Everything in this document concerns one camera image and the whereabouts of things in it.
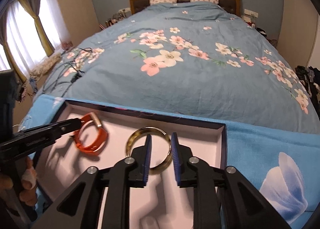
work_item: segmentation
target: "metal screw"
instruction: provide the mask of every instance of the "metal screw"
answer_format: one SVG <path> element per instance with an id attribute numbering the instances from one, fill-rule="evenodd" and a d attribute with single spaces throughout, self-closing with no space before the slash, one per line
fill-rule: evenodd
<path id="1" fill-rule="evenodd" d="M 189 162 L 192 164 L 196 164 L 199 162 L 199 159 L 197 157 L 191 157 L 189 158 Z"/>
<path id="2" fill-rule="evenodd" d="M 236 170 L 235 167 L 229 166 L 229 167 L 226 168 L 226 171 L 227 171 L 229 174 L 234 174 L 234 173 L 236 173 L 237 170 Z"/>
<path id="3" fill-rule="evenodd" d="M 132 157 L 127 157 L 127 158 L 124 160 L 124 162 L 125 162 L 126 164 L 132 164 L 133 162 L 135 162 L 135 160 L 134 160 L 134 158 L 132 158 Z"/>
<path id="4" fill-rule="evenodd" d="M 87 169 L 87 172 L 89 173 L 89 174 L 94 174 L 94 173 L 96 173 L 97 172 L 97 168 L 96 167 L 89 167 L 88 169 Z"/>

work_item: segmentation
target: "hand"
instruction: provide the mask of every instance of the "hand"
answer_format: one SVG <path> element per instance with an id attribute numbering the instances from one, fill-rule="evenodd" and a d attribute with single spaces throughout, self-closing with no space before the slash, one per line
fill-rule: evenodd
<path id="1" fill-rule="evenodd" d="M 36 171 L 33 168 L 33 162 L 29 157 L 26 157 L 26 164 L 27 164 L 27 171 L 30 176 L 33 176 L 33 179 L 36 179 Z M 37 195 L 36 195 L 36 185 L 34 187 L 30 181 L 21 180 L 21 184 L 25 190 L 21 191 L 19 194 L 19 199 L 22 202 L 25 202 L 28 206 L 34 206 L 37 202 Z M 13 182 L 10 177 L 0 173 L 0 190 L 3 189 L 11 189 L 13 187 Z"/>

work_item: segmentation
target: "white curtain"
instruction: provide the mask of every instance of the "white curtain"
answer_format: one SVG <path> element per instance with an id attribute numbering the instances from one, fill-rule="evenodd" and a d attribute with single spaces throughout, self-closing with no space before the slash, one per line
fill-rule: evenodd
<path id="1" fill-rule="evenodd" d="M 57 29 L 52 20 L 52 15 L 47 0 L 40 0 L 39 18 L 52 46 L 55 49 L 58 49 L 61 45 L 61 41 Z"/>
<path id="2" fill-rule="evenodd" d="M 46 57 L 33 18 L 17 0 L 8 9 L 7 42 L 13 59 L 25 76 Z"/>
<path id="3" fill-rule="evenodd" d="M 0 45 L 0 71 L 9 70 L 9 69 L 11 69 L 11 68 L 10 68 L 8 59 L 5 55 L 3 46 Z"/>

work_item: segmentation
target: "black cable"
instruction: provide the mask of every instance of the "black cable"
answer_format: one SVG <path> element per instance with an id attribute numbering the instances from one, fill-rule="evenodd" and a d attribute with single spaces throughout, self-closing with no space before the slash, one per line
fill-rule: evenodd
<path id="1" fill-rule="evenodd" d="M 84 49 L 82 49 L 82 48 L 77 48 L 77 49 L 83 50 L 83 51 L 85 51 L 85 52 L 87 52 L 87 53 L 92 53 L 92 52 L 93 52 L 93 50 L 92 50 L 91 47 L 87 47 L 87 48 L 84 48 Z M 81 70 L 78 70 L 78 69 L 75 68 L 74 65 L 73 65 L 73 64 L 76 64 L 76 63 L 75 63 L 75 60 L 76 60 L 77 57 L 80 55 L 80 52 L 81 52 L 81 51 L 78 51 L 78 53 L 76 54 L 76 56 L 75 56 L 71 61 L 65 62 L 65 63 L 63 63 L 62 65 L 58 66 L 58 67 L 55 69 L 55 71 L 52 72 L 52 73 L 49 75 L 49 77 L 46 79 L 45 83 L 43 84 L 42 94 L 44 94 L 44 93 L 46 92 L 46 90 L 49 89 L 52 85 L 54 85 L 54 86 L 53 86 L 53 88 L 51 89 L 51 91 L 53 91 L 53 90 L 56 88 L 56 86 L 57 86 L 57 84 L 58 84 L 58 81 L 59 81 L 59 79 L 62 77 L 63 72 L 65 71 L 65 69 L 63 69 L 63 70 L 59 73 L 59 75 L 58 75 L 58 77 L 56 78 L 56 80 L 55 80 L 53 83 L 51 83 L 47 88 L 45 88 L 45 85 L 47 84 L 47 81 L 49 80 L 49 78 L 52 77 L 52 75 L 53 75 L 54 73 L 56 73 L 57 70 L 58 70 L 59 68 L 61 68 L 62 66 L 70 65 L 71 67 L 73 67 L 74 70 L 76 70 L 76 74 L 78 75 L 78 77 L 75 78 L 75 80 L 78 79 L 79 77 L 81 77 L 81 74 L 80 74 L 80 73 L 84 73 L 84 72 L 81 71 Z M 70 88 L 70 86 L 75 82 L 75 80 L 74 80 L 73 82 L 71 82 L 71 84 L 70 84 L 70 85 L 68 86 L 68 88 L 64 91 L 64 93 L 63 93 L 62 96 L 65 95 L 65 93 L 68 91 L 68 89 Z"/>

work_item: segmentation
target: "gold bracelet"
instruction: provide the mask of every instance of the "gold bracelet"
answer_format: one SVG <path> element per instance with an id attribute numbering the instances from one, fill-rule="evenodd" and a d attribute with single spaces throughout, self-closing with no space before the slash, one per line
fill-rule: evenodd
<path id="1" fill-rule="evenodd" d="M 159 165 L 150 168 L 150 174 L 159 174 L 162 171 L 164 171 L 171 163 L 172 157 L 171 157 L 171 142 L 170 142 L 170 137 L 167 133 L 165 133 L 163 130 L 160 130 L 159 128 L 154 128 L 154 127 L 145 127 L 136 130 L 134 133 L 131 134 L 129 137 L 126 147 L 125 147 L 125 153 L 127 157 L 130 157 L 131 155 L 131 149 L 133 144 L 140 139 L 143 136 L 146 136 L 147 134 L 152 134 L 152 135 L 157 135 L 162 138 L 164 138 L 168 144 L 169 144 L 169 152 L 167 154 L 167 157 L 162 161 Z"/>

